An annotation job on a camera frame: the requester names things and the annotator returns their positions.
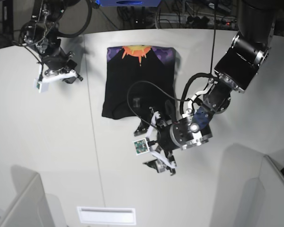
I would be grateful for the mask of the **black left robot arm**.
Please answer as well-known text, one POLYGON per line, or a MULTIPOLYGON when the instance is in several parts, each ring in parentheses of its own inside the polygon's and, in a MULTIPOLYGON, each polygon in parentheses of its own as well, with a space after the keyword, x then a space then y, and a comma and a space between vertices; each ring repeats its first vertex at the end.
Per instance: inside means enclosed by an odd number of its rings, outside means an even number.
POLYGON ((210 66, 209 73, 193 75, 179 99, 177 118, 173 96, 165 101, 165 113, 152 107, 152 116, 143 139, 134 142, 137 155, 149 153, 145 163, 158 173, 176 173, 173 151, 201 146, 212 137, 209 123, 231 102, 231 92, 243 93, 267 59, 275 28, 279 0, 240 0, 237 8, 238 32, 225 55, 210 66))

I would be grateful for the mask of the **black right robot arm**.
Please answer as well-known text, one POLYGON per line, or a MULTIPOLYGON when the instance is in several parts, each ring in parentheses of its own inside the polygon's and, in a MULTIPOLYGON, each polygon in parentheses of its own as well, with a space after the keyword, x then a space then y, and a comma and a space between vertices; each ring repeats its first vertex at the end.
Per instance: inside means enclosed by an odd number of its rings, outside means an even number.
POLYGON ((65 34, 59 31, 59 21, 67 8, 79 3, 78 0, 36 0, 32 16, 19 33, 18 41, 13 45, 24 47, 38 54, 40 64, 36 86, 62 80, 72 84, 83 77, 75 70, 77 63, 72 60, 73 52, 66 53, 61 47, 61 38, 75 38, 88 27, 92 17, 92 1, 87 0, 87 18, 76 33, 65 34))

